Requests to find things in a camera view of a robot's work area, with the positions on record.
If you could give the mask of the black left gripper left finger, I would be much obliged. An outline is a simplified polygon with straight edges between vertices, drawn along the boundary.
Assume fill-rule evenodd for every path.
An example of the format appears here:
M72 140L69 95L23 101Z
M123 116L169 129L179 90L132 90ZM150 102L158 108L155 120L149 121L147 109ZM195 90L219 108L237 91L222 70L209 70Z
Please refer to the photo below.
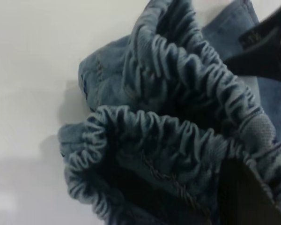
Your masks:
M244 199L251 206L274 206L272 191L262 180L254 160L244 164L244 192Z

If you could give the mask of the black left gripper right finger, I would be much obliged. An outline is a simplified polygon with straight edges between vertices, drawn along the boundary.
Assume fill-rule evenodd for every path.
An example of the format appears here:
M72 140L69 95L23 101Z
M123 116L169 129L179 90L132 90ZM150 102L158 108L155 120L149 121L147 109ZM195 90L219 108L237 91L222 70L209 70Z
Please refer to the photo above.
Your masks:
M236 75L281 82L281 7L239 37L244 51L224 61Z

